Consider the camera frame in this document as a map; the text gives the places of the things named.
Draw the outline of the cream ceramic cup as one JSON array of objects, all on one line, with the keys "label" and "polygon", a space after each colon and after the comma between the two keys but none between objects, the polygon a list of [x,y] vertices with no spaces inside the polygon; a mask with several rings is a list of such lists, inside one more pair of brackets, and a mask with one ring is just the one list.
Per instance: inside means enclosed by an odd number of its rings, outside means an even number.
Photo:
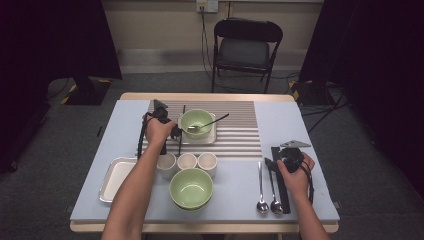
[{"label": "cream ceramic cup", "polygon": [[162,178],[172,179],[178,171],[175,155],[172,153],[160,155],[157,162],[157,171]]},{"label": "cream ceramic cup", "polygon": [[198,167],[206,171],[211,177],[215,176],[217,165],[218,160],[213,153],[205,152],[198,157]]},{"label": "cream ceramic cup", "polygon": [[197,157],[191,153],[184,153],[177,159],[177,166],[180,170],[195,168],[197,163]]}]

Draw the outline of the square white plate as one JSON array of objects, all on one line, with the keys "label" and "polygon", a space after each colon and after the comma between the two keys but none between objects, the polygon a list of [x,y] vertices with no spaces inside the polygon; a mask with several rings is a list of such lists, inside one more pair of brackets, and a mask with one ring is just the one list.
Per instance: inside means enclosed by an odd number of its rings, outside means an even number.
[{"label": "square white plate", "polygon": [[[182,130],[181,142],[183,144],[211,144],[216,140],[216,127],[210,124],[215,119],[212,113],[204,110],[193,109],[180,115],[178,126]],[[200,130],[192,133],[190,126],[199,126]]]},{"label": "square white plate", "polygon": [[113,201],[121,184],[136,163],[136,158],[124,157],[119,157],[111,162],[99,190],[99,199],[102,202],[111,203]]}]

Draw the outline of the single black chopstick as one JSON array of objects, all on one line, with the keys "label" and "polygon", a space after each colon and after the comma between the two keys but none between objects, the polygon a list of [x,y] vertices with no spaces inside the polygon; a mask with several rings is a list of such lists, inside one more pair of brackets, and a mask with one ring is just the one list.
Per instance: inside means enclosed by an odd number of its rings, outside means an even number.
[{"label": "single black chopstick", "polygon": [[[186,105],[183,105],[183,110],[182,110],[181,116],[185,113],[185,111],[186,111]],[[181,134],[182,134],[182,136],[181,136],[181,138],[179,138],[179,145],[178,145],[178,154],[177,154],[178,157],[181,156],[183,130],[182,130],[182,133]]]}]

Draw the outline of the striped woven placemat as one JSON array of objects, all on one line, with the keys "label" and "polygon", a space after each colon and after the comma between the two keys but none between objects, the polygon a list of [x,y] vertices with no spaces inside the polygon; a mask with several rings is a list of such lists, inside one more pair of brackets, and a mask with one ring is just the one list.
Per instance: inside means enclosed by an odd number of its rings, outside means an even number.
[{"label": "striped woven placemat", "polygon": [[182,137],[169,138],[167,150],[171,153],[192,153],[200,155],[211,152],[219,158],[250,159],[261,158],[261,143],[252,101],[179,101],[164,100],[169,117],[177,120],[183,112],[193,109],[208,111],[215,118],[229,114],[214,124],[206,139]]}]

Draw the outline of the steel spoon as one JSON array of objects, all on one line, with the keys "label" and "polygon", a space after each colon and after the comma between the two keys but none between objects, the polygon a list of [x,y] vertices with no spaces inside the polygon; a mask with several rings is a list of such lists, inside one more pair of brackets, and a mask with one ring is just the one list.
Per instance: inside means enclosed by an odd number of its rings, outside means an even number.
[{"label": "steel spoon", "polygon": [[269,212],[269,206],[264,200],[263,194],[263,174],[262,174],[262,163],[258,163],[258,179],[259,179],[259,201],[256,205],[257,211],[261,214],[267,214]]},{"label": "steel spoon", "polygon": [[283,208],[282,208],[281,203],[276,198],[274,181],[273,181],[273,173],[272,173],[271,170],[268,171],[268,175],[269,175],[269,179],[270,179],[272,197],[273,197],[273,200],[272,200],[271,205],[270,205],[271,211],[272,211],[273,214],[282,215],[283,214]]},{"label": "steel spoon", "polygon": [[187,130],[188,130],[188,132],[190,132],[190,133],[198,132],[200,129],[202,129],[202,128],[206,127],[206,126],[212,125],[213,123],[216,123],[216,122],[218,122],[218,121],[220,121],[220,120],[223,120],[223,119],[227,118],[229,115],[230,115],[230,114],[229,114],[229,113],[227,113],[226,115],[224,115],[224,116],[222,116],[222,117],[220,117],[220,118],[218,118],[218,119],[215,119],[215,120],[213,120],[212,122],[209,122],[209,123],[207,123],[207,124],[201,125],[201,126],[199,126],[199,125],[190,125],[190,126],[187,128]]}]

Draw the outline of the white wall socket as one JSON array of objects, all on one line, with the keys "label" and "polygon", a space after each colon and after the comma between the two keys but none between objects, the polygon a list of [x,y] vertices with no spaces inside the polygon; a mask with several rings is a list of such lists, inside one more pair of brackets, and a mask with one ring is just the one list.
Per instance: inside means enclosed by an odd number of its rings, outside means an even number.
[{"label": "white wall socket", "polygon": [[218,10],[218,0],[196,0],[196,11],[199,13],[217,13]]}]

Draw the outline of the black curtain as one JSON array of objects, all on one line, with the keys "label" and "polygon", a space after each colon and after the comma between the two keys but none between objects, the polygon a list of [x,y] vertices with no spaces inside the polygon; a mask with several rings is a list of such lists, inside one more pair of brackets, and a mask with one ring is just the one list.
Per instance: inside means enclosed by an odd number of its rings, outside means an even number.
[{"label": "black curtain", "polygon": [[342,85],[424,198],[424,0],[324,0],[300,80]]},{"label": "black curtain", "polygon": [[0,0],[0,173],[48,111],[49,84],[122,77],[102,0]]}]

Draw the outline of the person's right hand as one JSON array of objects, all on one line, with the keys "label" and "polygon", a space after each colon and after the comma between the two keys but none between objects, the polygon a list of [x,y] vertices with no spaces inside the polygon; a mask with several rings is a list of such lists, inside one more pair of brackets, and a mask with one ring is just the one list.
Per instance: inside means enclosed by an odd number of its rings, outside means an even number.
[{"label": "person's right hand", "polygon": [[278,160],[278,168],[284,179],[286,188],[292,195],[295,202],[309,202],[309,181],[311,171],[314,168],[314,160],[306,153],[303,153],[303,162],[301,167],[293,173],[290,173],[282,160]]}]

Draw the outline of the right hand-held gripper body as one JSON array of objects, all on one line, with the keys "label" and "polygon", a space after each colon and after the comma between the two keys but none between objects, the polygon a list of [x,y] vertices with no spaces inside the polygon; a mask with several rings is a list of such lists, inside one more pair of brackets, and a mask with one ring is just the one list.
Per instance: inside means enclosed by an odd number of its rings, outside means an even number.
[{"label": "right hand-held gripper body", "polygon": [[280,147],[280,159],[285,164],[288,172],[294,173],[302,165],[304,160],[301,148],[310,147],[310,144],[297,140],[291,140],[286,143],[282,143]]}]

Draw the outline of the green bowl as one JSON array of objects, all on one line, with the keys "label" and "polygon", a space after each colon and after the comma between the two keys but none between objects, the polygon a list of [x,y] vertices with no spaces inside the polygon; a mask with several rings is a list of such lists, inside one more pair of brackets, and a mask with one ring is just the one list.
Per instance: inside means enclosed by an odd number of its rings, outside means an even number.
[{"label": "green bowl", "polygon": [[203,202],[203,203],[190,203],[190,204],[185,204],[182,202],[174,202],[174,204],[181,210],[183,211],[198,211],[202,208],[204,208],[209,202]]},{"label": "green bowl", "polygon": [[[179,118],[179,126],[184,133],[193,139],[206,137],[212,129],[210,122],[213,121],[212,115],[202,109],[192,109],[186,111]],[[191,132],[188,130],[190,126],[199,126],[200,130]]]},{"label": "green bowl", "polygon": [[198,168],[179,171],[170,181],[169,194],[173,202],[209,202],[213,194],[213,180],[207,172]]}]

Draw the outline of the row of black chopsticks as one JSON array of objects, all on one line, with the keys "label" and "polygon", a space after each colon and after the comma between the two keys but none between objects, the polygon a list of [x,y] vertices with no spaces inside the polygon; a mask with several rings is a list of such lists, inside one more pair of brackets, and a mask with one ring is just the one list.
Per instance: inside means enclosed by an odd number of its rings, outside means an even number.
[{"label": "row of black chopsticks", "polygon": [[[280,152],[279,147],[272,147],[271,148],[271,153],[272,153],[272,157],[273,157],[274,162],[277,162],[277,160],[280,158],[279,152]],[[287,188],[285,186],[284,179],[282,177],[282,174],[281,174],[279,168],[276,168],[275,174],[276,174],[276,180],[277,180],[277,184],[278,184],[278,191],[279,191],[279,195],[280,195],[280,202],[282,204],[283,213],[284,214],[290,214],[291,208],[290,208],[290,203],[289,203],[289,199],[288,199],[288,192],[287,192]]]}]

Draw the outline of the black stand base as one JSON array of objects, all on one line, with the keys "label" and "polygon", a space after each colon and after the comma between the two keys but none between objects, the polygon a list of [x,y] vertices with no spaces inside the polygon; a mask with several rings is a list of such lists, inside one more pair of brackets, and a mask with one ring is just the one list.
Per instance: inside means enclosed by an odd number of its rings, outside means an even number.
[{"label": "black stand base", "polygon": [[100,106],[111,85],[110,80],[90,79],[88,76],[79,76],[74,79],[75,84],[61,101],[63,105]]},{"label": "black stand base", "polygon": [[333,105],[334,100],[324,84],[313,81],[289,83],[291,95],[301,106]]}]

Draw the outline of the wooden table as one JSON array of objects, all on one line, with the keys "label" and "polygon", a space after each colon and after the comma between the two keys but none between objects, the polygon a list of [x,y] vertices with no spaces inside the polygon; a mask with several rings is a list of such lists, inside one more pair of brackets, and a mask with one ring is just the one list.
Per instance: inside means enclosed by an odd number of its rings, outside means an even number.
[{"label": "wooden table", "polygon": [[[270,94],[210,94],[210,93],[125,93],[118,100],[179,100],[179,101],[277,101],[294,102],[288,95]],[[104,223],[75,223],[70,218],[70,227],[75,232],[100,232]],[[146,233],[295,233],[297,219],[283,223],[145,223]]]}]

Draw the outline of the person's left hand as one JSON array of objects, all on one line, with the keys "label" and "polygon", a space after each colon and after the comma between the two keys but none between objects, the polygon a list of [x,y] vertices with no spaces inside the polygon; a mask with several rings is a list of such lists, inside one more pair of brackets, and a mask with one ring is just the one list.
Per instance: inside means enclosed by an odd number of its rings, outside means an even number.
[{"label": "person's left hand", "polygon": [[176,126],[174,121],[162,123],[157,118],[147,115],[147,129],[145,136],[149,147],[161,149],[167,138],[170,136],[172,129]]}]

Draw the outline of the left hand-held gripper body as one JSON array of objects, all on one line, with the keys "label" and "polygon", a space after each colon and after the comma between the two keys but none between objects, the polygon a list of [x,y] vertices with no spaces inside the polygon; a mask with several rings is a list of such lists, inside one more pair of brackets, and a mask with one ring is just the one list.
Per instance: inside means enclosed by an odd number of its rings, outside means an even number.
[{"label": "left hand-held gripper body", "polygon": [[143,117],[144,124],[148,122],[148,116],[150,116],[151,118],[156,118],[159,122],[163,124],[167,124],[168,122],[171,121],[171,119],[168,117],[168,111],[167,111],[168,106],[165,103],[157,99],[154,99],[153,107],[154,107],[153,112],[147,112],[144,115]]}]

